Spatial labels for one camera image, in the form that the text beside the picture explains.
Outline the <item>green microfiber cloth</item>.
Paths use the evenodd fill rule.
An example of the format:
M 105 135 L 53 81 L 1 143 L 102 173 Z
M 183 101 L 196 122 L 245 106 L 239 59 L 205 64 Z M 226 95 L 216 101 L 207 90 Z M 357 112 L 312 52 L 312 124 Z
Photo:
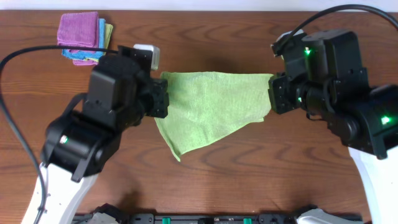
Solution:
M 271 110 L 270 73 L 164 72 L 168 81 L 166 118 L 156 125 L 179 160 L 250 123 L 260 123 Z

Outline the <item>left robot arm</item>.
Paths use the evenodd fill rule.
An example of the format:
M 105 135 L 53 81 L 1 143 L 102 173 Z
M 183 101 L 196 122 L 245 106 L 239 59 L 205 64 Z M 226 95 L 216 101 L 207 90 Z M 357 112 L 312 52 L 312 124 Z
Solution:
M 88 91 L 75 95 L 45 132 L 40 177 L 24 223 L 71 223 L 122 133 L 143 117 L 168 114 L 167 81 L 152 78 L 160 50 L 120 46 L 93 67 Z

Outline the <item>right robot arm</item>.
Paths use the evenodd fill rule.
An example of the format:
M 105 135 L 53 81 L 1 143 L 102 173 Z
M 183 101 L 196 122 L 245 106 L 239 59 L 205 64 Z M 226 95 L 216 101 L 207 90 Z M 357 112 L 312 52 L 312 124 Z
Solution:
M 397 86 L 372 87 L 354 32 L 288 32 L 273 44 L 285 69 L 269 80 L 272 109 L 300 108 L 349 150 L 373 223 L 397 222 Z

